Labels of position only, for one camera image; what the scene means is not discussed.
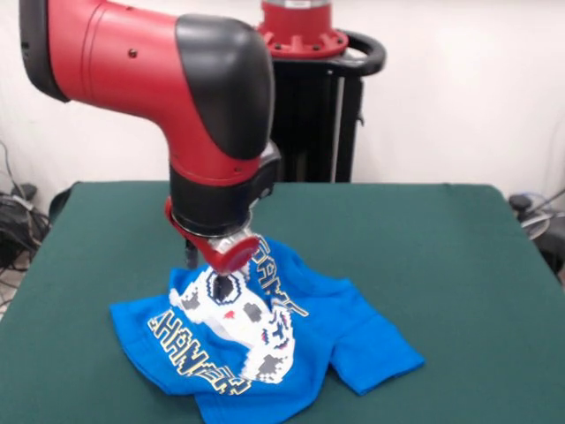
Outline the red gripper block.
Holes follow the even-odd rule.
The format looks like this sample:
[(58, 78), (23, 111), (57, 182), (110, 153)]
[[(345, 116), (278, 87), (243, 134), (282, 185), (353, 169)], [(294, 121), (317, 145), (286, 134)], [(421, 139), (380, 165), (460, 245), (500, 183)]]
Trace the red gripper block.
[(219, 274), (215, 279), (215, 299), (233, 300), (237, 295), (237, 281), (232, 273), (243, 268), (259, 248), (259, 237), (251, 230), (252, 214), (243, 226), (217, 237), (189, 232), (174, 217), (172, 200), (164, 203), (164, 213), (173, 228), (185, 240), (185, 263), (188, 269), (199, 266), (199, 254)]

